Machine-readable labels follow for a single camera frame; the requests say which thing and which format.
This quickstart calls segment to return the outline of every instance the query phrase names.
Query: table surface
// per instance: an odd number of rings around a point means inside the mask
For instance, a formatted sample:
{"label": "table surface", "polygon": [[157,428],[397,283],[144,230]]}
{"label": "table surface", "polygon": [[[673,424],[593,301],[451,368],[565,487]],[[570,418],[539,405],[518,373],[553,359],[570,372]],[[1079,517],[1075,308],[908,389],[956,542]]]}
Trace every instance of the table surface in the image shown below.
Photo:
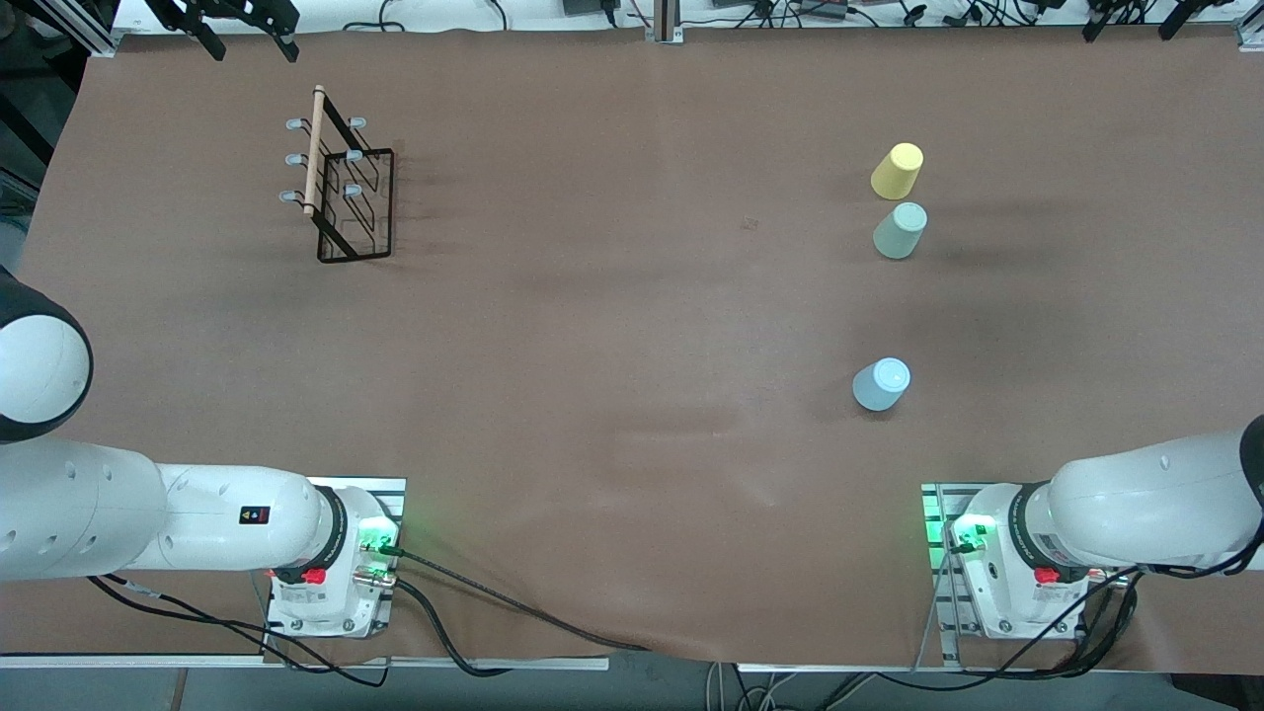
{"label": "table surface", "polygon": [[[602,634],[908,664],[923,482],[1039,481],[1264,407],[1264,63],[1227,30],[345,34],[297,65],[228,42],[90,63],[23,273],[92,338],[59,434],[407,477],[410,549]],[[277,201],[317,82],[399,151],[388,261],[319,264]],[[890,262],[867,178],[901,140],[930,224]],[[913,386],[865,414],[849,382],[884,356]],[[258,616],[244,573],[144,581]],[[600,652],[423,586],[466,655]],[[1146,579],[1107,664],[1264,673],[1261,590]],[[6,652],[249,650],[83,581],[0,606]],[[402,602],[326,648],[440,654]]]}

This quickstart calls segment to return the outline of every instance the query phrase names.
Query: yellow cup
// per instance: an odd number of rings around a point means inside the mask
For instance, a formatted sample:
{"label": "yellow cup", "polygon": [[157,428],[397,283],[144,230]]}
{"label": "yellow cup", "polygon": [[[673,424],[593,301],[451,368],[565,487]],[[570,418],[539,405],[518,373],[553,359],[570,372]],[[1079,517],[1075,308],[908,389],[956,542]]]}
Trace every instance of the yellow cup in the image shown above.
{"label": "yellow cup", "polygon": [[921,172],[921,149],[911,143],[900,143],[882,158],[870,185],[873,192],[887,200],[904,200],[913,191],[913,183]]}

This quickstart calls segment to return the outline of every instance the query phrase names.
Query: white robotic arm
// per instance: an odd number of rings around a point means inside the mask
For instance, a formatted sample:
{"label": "white robotic arm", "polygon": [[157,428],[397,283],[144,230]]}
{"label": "white robotic arm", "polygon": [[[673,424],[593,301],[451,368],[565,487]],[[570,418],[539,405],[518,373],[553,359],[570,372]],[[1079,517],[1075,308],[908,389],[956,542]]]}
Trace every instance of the white robotic arm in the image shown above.
{"label": "white robotic arm", "polygon": [[305,635],[367,636],[398,526],[367,491],[265,467],[155,464],[46,433],[91,382],[83,330],[0,271],[0,581],[119,569],[273,574],[277,616]]}
{"label": "white robotic arm", "polygon": [[[1079,459],[1053,479],[981,490],[951,526],[983,633],[1033,638],[1092,569],[1198,577],[1264,569],[1264,416],[1243,430]],[[1060,625],[1047,636],[1072,636]]]}

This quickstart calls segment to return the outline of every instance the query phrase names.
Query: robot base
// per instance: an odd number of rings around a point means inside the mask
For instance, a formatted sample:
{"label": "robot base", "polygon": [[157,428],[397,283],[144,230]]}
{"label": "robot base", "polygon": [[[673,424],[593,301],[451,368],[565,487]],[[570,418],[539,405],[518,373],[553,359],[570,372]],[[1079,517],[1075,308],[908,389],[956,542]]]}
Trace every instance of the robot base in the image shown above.
{"label": "robot base", "polygon": [[[1019,555],[1009,526],[1010,505],[1020,487],[991,485],[971,500],[952,524],[956,545],[973,547],[956,554],[975,597],[975,611],[985,635],[997,639],[1031,639],[1088,590],[1088,581],[1039,583]],[[1044,635],[1074,639],[1083,606],[1072,611]]]}
{"label": "robot base", "polygon": [[335,486],[334,493],[346,506],[341,553],[319,584],[272,578],[268,621],[293,635],[365,638],[386,628],[379,612],[394,559],[365,550],[364,544],[394,545],[399,526],[368,491]]}

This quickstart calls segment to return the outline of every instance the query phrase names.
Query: blue cup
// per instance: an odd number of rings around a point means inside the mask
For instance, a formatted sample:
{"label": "blue cup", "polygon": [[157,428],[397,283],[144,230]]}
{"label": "blue cup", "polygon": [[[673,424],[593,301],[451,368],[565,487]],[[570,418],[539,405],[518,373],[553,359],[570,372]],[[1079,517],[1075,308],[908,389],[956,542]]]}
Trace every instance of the blue cup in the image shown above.
{"label": "blue cup", "polygon": [[863,407],[881,412],[895,405],[913,381],[913,373],[899,358],[882,358],[852,378],[852,395]]}
{"label": "blue cup", "polygon": [[927,229],[927,211],[916,202],[900,202],[873,230],[873,247],[884,257],[904,259]]}

